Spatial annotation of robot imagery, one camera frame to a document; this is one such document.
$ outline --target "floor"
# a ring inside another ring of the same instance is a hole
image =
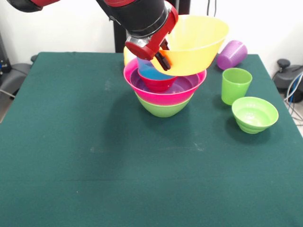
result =
[[[0,93],[0,124],[2,123],[12,102],[13,100],[11,100],[8,95]]]

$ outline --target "bowl rim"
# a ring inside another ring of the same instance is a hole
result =
[[[244,71],[244,72],[248,72],[249,75],[250,75],[250,80],[246,83],[234,83],[234,82],[231,82],[230,80],[228,80],[224,74],[227,72],[227,71],[231,71],[231,70],[238,70],[238,71]],[[242,68],[229,68],[229,69],[225,69],[223,72],[222,72],[222,79],[225,80],[226,82],[230,83],[230,84],[237,84],[237,85],[247,85],[247,84],[250,84],[252,82],[252,79],[253,79],[253,76],[251,74],[251,72],[245,70],[245,69],[242,69]]]
[[[216,17],[211,17],[211,16],[199,16],[199,15],[179,15],[179,20],[181,18],[186,18],[186,17],[206,17],[206,18],[212,18],[214,20],[217,20],[219,22],[222,22],[224,25],[226,25],[226,28],[227,28],[227,31],[226,31],[226,35],[224,35],[221,39],[211,43],[211,44],[208,44],[208,45],[204,45],[204,46],[200,46],[200,47],[196,47],[196,48],[191,48],[191,49],[182,49],[182,50],[179,50],[179,49],[176,49],[176,50],[161,50],[161,52],[163,53],[167,53],[167,52],[189,52],[189,51],[197,51],[197,50],[201,50],[201,49],[204,49],[204,48],[207,48],[207,47],[210,47],[210,46],[213,46],[215,44],[218,44],[222,41],[224,41],[229,33],[229,26],[227,23],[225,23],[223,20],[220,20],[219,18],[216,18]]]
[[[135,85],[133,85],[133,84],[130,82],[130,78],[131,78],[131,77],[129,77],[129,81],[128,81],[128,79],[126,78],[126,68],[127,68],[127,66],[129,66],[129,65],[131,65],[131,64],[134,64],[134,68],[135,68],[135,69],[132,71],[132,73],[133,73],[135,70],[138,69],[138,61],[137,61],[137,59],[136,59],[136,58],[135,58],[135,59],[132,59],[132,60],[124,67],[124,70],[123,70],[124,79],[125,79],[126,82],[132,87],[133,90],[135,90],[135,91],[136,91],[136,90],[139,90],[139,91],[141,91],[141,92],[143,92],[143,93],[145,93],[145,94],[149,94],[149,95],[171,96],[171,95],[176,95],[176,94],[180,95],[180,94],[183,94],[183,93],[186,93],[186,92],[190,92],[190,91],[193,91],[193,90],[197,89],[198,87],[200,87],[201,84],[204,83],[204,81],[206,80],[206,77],[207,77],[207,70],[204,70],[204,71],[202,71],[202,72],[199,72],[199,73],[197,73],[197,74],[194,74],[194,75],[196,75],[196,76],[198,76],[198,77],[199,77],[199,74],[202,74],[202,73],[204,73],[205,75],[203,76],[203,78],[201,79],[201,81],[200,81],[196,86],[192,87],[192,88],[189,89],[189,90],[182,91],[182,92],[178,92],[178,93],[172,93],[172,94],[154,93],[154,92],[144,91],[144,90],[141,90],[141,89],[137,88]]]
[[[135,94],[136,94],[136,96],[138,97],[139,100],[141,100],[141,101],[143,101],[143,102],[145,102],[149,105],[155,106],[155,107],[175,107],[175,106],[182,105],[182,104],[188,102],[194,96],[194,94],[192,94],[187,100],[185,100],[181,103],[178,103],[178,104],[174,104],[174,105],[157,105],[157,104],[154,104],[154,103],[147,102],[146,100],[141,98],[136,92],[135,92]]]
[[[251,124],[251,123],[244,122],[241,118],[239,118],[236,115],[235,110],[234,110],[236,102],[238,100],[242,100],[242,99],[258,99],[258,100],[261,100],[262,102],[267,103],[269,106],[273,107],[273,109],[275,110],[275,112],[276,112],[276,119],[271,124],[266,124],[266,125],[262,125],[262,126],[254,125],[254,124]],[[247,96],[247,97],[238,98],[236,101],[234,101],[233,104],[232,104],[232,113],[233,113],[234,117],[237,118],[238,120],[240,120],[241,122],[243,122],[243,123],[245,123],[247,125],[251,125],[253,127],[258,127],[258,128],[268,128],[268,127],[274,125],[278,121],[278,119],[279,119],[279,111],[276,109],[276,107],[274,105],[272,105],[269,101],[267,101],[267,100],[265,100],[263,98],[258,98],[258,97],[253,97],[253,96]]]

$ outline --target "white wall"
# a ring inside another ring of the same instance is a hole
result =
[[[191,14],[206,15],[207,0],[191,0]],[[213,15],[214,0],[211,0]],[[226,42],[237,39],[261,56],[271,76],[276,61],[303,64],[303,0],[217,0],[216,17],[230,26]]]
[[[191,1],[191,14],[206,14],[207,0]],[[217,17],[231,29],[227,41],[260,54],[271,75],[279,58],[303,64],[302,10],[303,0],[217,0]],[[94,0],[61,0],[31,14],[0,0],[0,32],[13,63],[40,51],[115,51],[112,22]]]
[[[41,51],[115,51],[112,22],[94,0],[62,0],[35,13],[0,0],[0,32],[12,63]]]

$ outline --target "black stand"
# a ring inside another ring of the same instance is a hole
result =
[[[11,71],[11,65],[9,62],[9,58],[6,54],[6,51],[4,49],[4,44],[0,34],[0,75],[2,75],[4,72],[10,72],[10,71]]]

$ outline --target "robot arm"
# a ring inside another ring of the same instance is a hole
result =
[[[23,12],[40,11],[59,0],[7,0]],[[128,33],[127,48],[141,59],[156,57],[164,70],[170,69],[169,60],[159,49],[168,50],[165,36],[178,21],[176,9],[165,0],[96,0],[111,20],[121,24]]]

